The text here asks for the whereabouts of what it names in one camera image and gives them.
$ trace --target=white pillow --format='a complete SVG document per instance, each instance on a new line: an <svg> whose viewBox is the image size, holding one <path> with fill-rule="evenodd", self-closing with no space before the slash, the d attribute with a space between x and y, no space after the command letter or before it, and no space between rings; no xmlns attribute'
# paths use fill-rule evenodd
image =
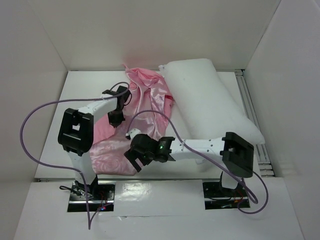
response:
<svg viewBox="0 0 320 240"><path fill-rule="evenodd" d="M234 132L253 145L265 143L209 59L172 61L159 69L193 139L215 139Z"/></svg>

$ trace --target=white wall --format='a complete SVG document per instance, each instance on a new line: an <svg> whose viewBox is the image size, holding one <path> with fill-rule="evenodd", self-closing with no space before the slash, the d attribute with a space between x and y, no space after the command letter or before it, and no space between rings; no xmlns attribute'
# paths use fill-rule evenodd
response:
<svg viewBox="0 0 320 240"><path fill-rule="evenodd" d="M281 1L245 78L305 239L319 239L320 7L314 0Z"/></svg>
<svg viewBox="0 0 320 240"><path fill-rule="evenodd" d="M29 0L70 70L244 69L280 0Z"/></svg>
<svg viewBox="0 0 320 240"><path fill-rule="evenodd" d="M19 130L33 108L59 97L67 70L26 0L0 1L0 238L13 239L36 164L23 153ZM54 107L36 114L25 141L40 157Z"/></svg>

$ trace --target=purple cable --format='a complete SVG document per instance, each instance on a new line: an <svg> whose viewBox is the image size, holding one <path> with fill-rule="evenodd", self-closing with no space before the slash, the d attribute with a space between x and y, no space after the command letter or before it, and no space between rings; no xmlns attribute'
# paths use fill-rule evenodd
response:
<svg viewBox="0 0 320 240"><path fill-rule="evenodd" d="M156 110L143 110L143 111L140 111L140 112L136 113L136 114L132 117L132 119L131 119L131 121L130 121L130 124L129 124L126 132L128 133L128 132L130 131L131 124L132 124L133 120L134 120L138 115L140 115L140 114L142 114L142 113L147 113L147 112L157 113L157 114L160 114L160 115L162 115L163 117L165 117L165 118L168 120L168 122L171 124L172 129L173 129L176 137L179 139L179 141L180 141L181 143L184 142L184 141L182 140L182 138L180 137L180 135L178 134L178 131L177 131L176 127L174 126L174 124L172 123L172 121L170 120L170 118L167 117L163 112L156 111ZM203 157L204 159L210 161L211 163L213 163L214 165L216 165L218 168L220 168L222 171L224 171L224 172L226 172L227 174L229 174L234 180L236 180L236 181L244 188L244 190L247 192L248 198L249 198L254 204L258 204L259 201L258 201L257 196L252 192L252 190L251 190L250 188L247 187L247 185L245 184L245 182L243 181L243 179L242 179L242 180L239 180L234 174L232 174L228 169L226 169L225 167L223 167L222 165L220 165L219 163L217 163L214 159L212 159L212 158L210 158L210 157L202 154L201 152L198 152L198 151L194 150L193 148L189 147L189 146L188 146L187 144L185 144L185 143L184 143L184 146L185 146L185 148L187 148L189 151L191 151L191 152L193 152L193 153L195 153L195 154ZM257 214L257 213L261 212L261 211L267 206L268 201L269 201L269 191L268 191L268 188L267 188L265 182L263 181L263 179L262 179L255 171L253 171L253 173L254 173L254 174L260 179L260 181L262 182L262 184L263 184L263 186L264 186L264 188L265 188L265 192L266 192L266 199L265 199L264 205L263 205L260 209L258 209L257 211L253 211L253 212L247 212L247 211L243 211L242 209L240 209L240 205L241 205L241 203L242 203L243 201L239 202L239 203L237 204L237 208L238 208L242 213L245 213L245 214Z"/></svg>
<svg viewBox="0 0 320 240"><path fill-rule="evenodd" d="M74 167L69 167L69 166L58 166L58 165L51 165L51 164L48 164L48 163L45 163L45 162L41 162L39 160L37 160L35 157L33 157L29 151L27 150L26 148L26 145L25 145L25 142L24 142L24 128L25 128L25 125L28 121L28 119L32 116L32 114L34 114L36 111L38 111L39 109L42 109L48 105L52 105L52 104L60 104L60 103L67 103L67 102L88 102L88 101L101 101L101 100L109 100L109 99L113 99L113 98L117 98L117 97L120 97L122 96L123 94L125 94L127 91L129 91L129 83L125 82L125 81L121 81L121 82L118 82L117 84L115 84L111 89L113 89L115 86L117 85L120 85L120 84L126 84L127 85L127 90L125 90L124 92L122 93L119 93L119 94L116 94L114 96L110 96L110 97L106 97L106 98L88 98L88 99L84 99L84 98L80 98L80 99L65 99L65 100L56 100L56 101L51 101L51 102L47 102L45 104L42 104L38 107L36 107L35 109L33 109L24 119L22 125L21 125L21 128L20 128L20 143L21 143L21 146L22 146L22 149L23 151L25 152L25 154L30 158L32 159L33 161L35 161L36 163L40 164L40 165L43 165L43 166L46 166L46 167L49 167L49 168L55 168L55 169L69 169L69 170L73 170L73 171L76 171L80 174L82 180L83 180L83 185L84 185L84 191L85 191L85 206L86 206L86 212L87 212L87 217L88 217L88 228L89 230L91 229L91 223L92 223L92 220L94 218L94 216L97 214L97 212L99 212L101 210L98 210L93 214L92 218L90 218L90 210L89 210L89 199L88 199L88 187L87 187L87 182L86 182L86 179L85 179L85 176L83 175L83 173L77 169L77 168L74 168Z"/></svg>

